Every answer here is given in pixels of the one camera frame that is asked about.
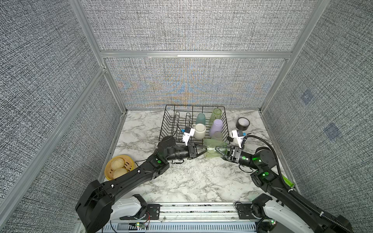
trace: black tape roll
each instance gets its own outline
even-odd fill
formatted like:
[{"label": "black tape roll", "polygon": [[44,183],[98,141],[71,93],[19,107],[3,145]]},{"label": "black tape roll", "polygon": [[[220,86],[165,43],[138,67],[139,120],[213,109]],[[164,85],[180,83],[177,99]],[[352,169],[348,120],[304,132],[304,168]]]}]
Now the black tape roll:
[{"label": "black tape roll", "polygon": [[250,121],[244,117],[238,118],[236,122],[236,128],[239,130],[247,130],[249,128]]}]

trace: metal rail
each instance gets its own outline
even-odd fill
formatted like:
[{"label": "metal rail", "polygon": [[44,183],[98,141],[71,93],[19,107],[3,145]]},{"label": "metal rail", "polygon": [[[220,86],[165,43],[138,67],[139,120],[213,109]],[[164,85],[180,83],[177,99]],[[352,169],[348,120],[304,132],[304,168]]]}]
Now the metal rail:
[{"label": "metal rail", "polygon": [[276,80],[273,82],[272,86],[270,87],[266,97],[264,98],[261,104],[261,111],[264,113],[273,99],[275,93],[279,89],[282,81],[285,79],[286,75],[288,74],[290,68],[294,64],[297,56],[299,55],[300,51],[302,50],[304,44],[306,43],[308,37],[311,35],[313,29],[315,28],[318,20],[320,19],[321,15],[323,14],[325,8],[329,5],[330,0],[318,0],[314,10],[312,11],[311,16],[308,18],[306,25],[304,26],[301,34],[298,37],[297,42],[294,45],[292,56],[287,60],[278,74]]},{"label": "metal rail", "polygon": [[287,58],[291,52],[281,51],[101,51],[102,58],[147,57],[147,58]]},{"label": "metal rail", "polygon": [[0,203],[0,231],[103,76],[100,67]]},{"label": "metal rail", "polygon": [[109,85],[110,90],[112,91],[113,97],[115,98],[119,109],[124,113],[126,111],[126,105],[124,103],[124,100],[119,92],[118,86],[116,85],[109,68],[104,62],[104,59],[100,56],[100,46],[98,45],[98,42],[96,40],[96,37],[94,36],[93,30],[91,28],[91,25],[88,23],[88,18],[84,12],[83,6],[80,2],[80,0],[69,0],[70,5],[73,8],[76,17],[78,18],[78,21],[80,23],[80,26],[83,29],[83,32],[85,34],[85,37],[87,38],[91,49],[93,51],[93,54],[95,55],[97,62],[99,65],[104,66],[107,70],[105,73],[105,78],[107,80],[107,83]]}]

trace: black cable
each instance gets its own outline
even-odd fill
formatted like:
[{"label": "black cable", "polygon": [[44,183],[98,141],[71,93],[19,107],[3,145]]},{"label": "black cable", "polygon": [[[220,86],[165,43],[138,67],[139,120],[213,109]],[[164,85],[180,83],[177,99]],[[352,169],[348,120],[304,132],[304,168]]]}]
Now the black cable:
[{"label": "black cable", "polygon": [[264,216],[263,218],[261,218],[258,222],[258,225],[257,225],[257,230],[259,229],[259,225],[263,222],[264,219],[266,219],[267,216]]},{"label": "black cable", "polygon": [[324,218],[325,220],[327,220],[328,222],[330,223],[333,223],[335,225],[337,225],[338,227],[340,227],[341,229],[349,232],[349,233],[352,233],[352,231],[350,231],[349,229],[347,229],[344,225],[342,225],[340,222],[334,220],[334,219],[331,219],[331,218],[328,218],[326,217],[324,214],[322,214],[322,210],[320,209],[319,210],[316,210],[314,209],[312,206],[310,206],[309,204],[307,204],[305,201],[303,201],[300,197],[298,197],[298,193],[295,192],[294,190],[292,190],[291,187],[289,187],[286,182],[284,181],[283,177],[282,177],[282,173],[281,173],[281,169],[280,169],[280,164],[279,164],[279,160],[278,160],[278,157],[277,157],[277,154],[274,150],[274,148],[268,143],[266,142],[264,139],[261,139],[260,137],[257,137],[257,136],[254,136],[254,135],[246,135],[245,138],[256,138],[262,142],[264,142],[272,151],[273,155],[275,156],[275,161],[276,161],[276,167],[277,167],[277,172],[279,174],[279,178],[282,182],[282,185],[285,187],[285,189],[287,189],[287,191],[295,198],[297,199],[299,202],[301,202],[304,206],[306,206],[308,209],[312,210],[313,212],[315,212],[316,214],[318,214],[320,217]]},{"label": "black cable", "polygon": [[114,230],[113,225],[112,225],[112,221],[111,221],[111,220],[110,220],[110,226],[112,227],[112,229],[113,229],[113,231],[114,231],[115,233],[118,233],[118,232],[116,232],[116,231]]},{"label": "black cable", "polygon": [[241,171],[245,172],[245,173],[253,173],[253,172],[254,172],[254,170],[253,170],[251,167],[249,167],[249,168],[251,169],[251,171],[244,171],[244,170],[242,170],[242,168],[241,168],[241,164],[238,165],[238,168],[239,168]]},{"label": "black cable", "polygon": [[246,142],[246,138],[244,138],[242,140],[242,143],[241,143],[241,149],[244,150],[245,149],[245,142]]},{"label": "black cable", "polygon": [[184,163],[184,159],[181,159],[182,160],[182,162],[173,162],[173,160],[171,161],[171,164],[182,164],[182,163]]},{"label": "black cable", "polygon": [[240,202],[240,201],[236,201],[236,202],[234,203],[234,208],[236,208],[236,211],[237,211],[237,212],[242,212],[242,211],[240,211],[240,210],[237,209],[237,206],[236,206],[236,205],[237,205],[238,203],[241,203],[241,204],[242,204],[242,202]]}]

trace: dish rack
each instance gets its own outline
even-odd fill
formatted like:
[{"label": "dish rack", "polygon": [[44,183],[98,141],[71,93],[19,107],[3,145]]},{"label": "dish rack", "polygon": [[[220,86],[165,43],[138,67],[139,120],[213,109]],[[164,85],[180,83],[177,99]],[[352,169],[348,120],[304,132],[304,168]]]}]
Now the dish rack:
[{"label": "dish rack", "polygon": [[182,142],[183,132],[182,129],[185,127],[192,127],[192,124],[195,123],[197,115],[200,113],[205,114],[206,116],[206,135],[203,139],[196,139],[191,137],[189,141],[194,142],[195,144],[202,145],[203,140],[210,137],[210,128],[212,122],[210,122],[210,116],[214,109],[220,108],[222,110],[223,121],[223,141],[227,144],[230,142],[227,140],[228,137],[228,122],[227,116],[225,114],[225,107],[223,106],[200,106],[200,105],[166,105],[164,108],[164,115],[162,121],[161,131],[159,133],[159,141],[161,141],[166,136],[173,136],[176,138],[177,145],[184,145]]}]

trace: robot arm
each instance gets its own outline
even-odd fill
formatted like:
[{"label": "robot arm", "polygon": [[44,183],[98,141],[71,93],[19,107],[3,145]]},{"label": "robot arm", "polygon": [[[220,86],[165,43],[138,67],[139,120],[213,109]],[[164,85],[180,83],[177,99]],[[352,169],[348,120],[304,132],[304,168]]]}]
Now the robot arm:
[{"label": "robot arm", "polygon": [[122,217],[123,213],[142,218],[147,205],[140,195],[119,199],[140,184],[162,175],[170,167],[169,160],[194,159],[206,151],[206,147],[193,142],[187,146],[177,146],[176,139],[167,136],[138,168],[102,184],[98,180],[91,182],[75,206],[87,233],[97,232],[109,220]]},{"label": "robot arm", "polygon": [[[250,137],[263,141],[268,148],[259,147],[255,154],[243,152],[238,145],[216,147],[216,150],[223,155],[223,159],[256,170],[250,174],[254,184],[286,205],[286,208],[279,205],[272,200],[272,197],[263,193],[253,200],[252,211],[256,217],[268,216],[276,219],[294,232],[353,232],[351,224],[343,216],[334,217],[332,214],[322,211],[291,189],[282,177],[272,146],[254,135],[245,136],[243,142]],[[277,167],[278,175],[271,170],[274,166]]]}]

